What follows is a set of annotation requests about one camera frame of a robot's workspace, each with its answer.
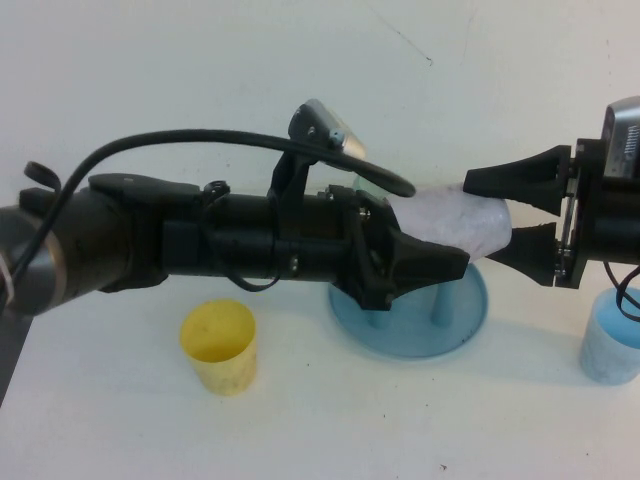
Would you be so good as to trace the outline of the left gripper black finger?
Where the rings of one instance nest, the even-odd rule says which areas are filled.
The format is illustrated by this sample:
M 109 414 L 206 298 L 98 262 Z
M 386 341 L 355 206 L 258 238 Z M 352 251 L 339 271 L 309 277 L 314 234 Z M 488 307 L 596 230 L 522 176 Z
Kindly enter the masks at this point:
M 418 240 L 403 232 L 391 231 L 389 276 L 394 297 L 432 285 L 461 279 L 470 255 L 459 248 Z

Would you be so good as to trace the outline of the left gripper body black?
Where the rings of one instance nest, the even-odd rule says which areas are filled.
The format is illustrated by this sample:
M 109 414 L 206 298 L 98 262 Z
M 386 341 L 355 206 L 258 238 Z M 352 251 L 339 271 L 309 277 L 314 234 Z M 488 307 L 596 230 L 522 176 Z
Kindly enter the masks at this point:
M 364 310 L 388 310 L 397 293 L 391 279 L 391 206 L 371 194 L 331 185 L 305 199 L 304 237 L 311 266 Z

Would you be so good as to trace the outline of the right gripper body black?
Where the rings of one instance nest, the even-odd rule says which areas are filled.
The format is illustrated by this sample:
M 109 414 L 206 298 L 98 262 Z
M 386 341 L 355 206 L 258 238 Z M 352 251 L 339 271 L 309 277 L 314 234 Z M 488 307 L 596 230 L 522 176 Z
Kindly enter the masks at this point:
M 606 176 L 605 163 L 605 141 L 578 141 L 575 227 L 559 254 L 557 287 L 577 288 L 590 260 L 639 264 L 639 176 Z

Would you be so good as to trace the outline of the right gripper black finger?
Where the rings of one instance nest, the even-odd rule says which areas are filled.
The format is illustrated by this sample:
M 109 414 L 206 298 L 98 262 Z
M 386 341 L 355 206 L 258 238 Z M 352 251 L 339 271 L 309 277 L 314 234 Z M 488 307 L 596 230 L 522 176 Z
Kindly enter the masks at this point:
M 469 170 L 464 192 L 513 200 L 559 216 L 569 177 L 571 147 L 558 145 L 538 155 Z
M 509 244 L 492 260 L 514 269 L 539 285 L 553 285 L 556 273 L 556 224 L 513 228 Z

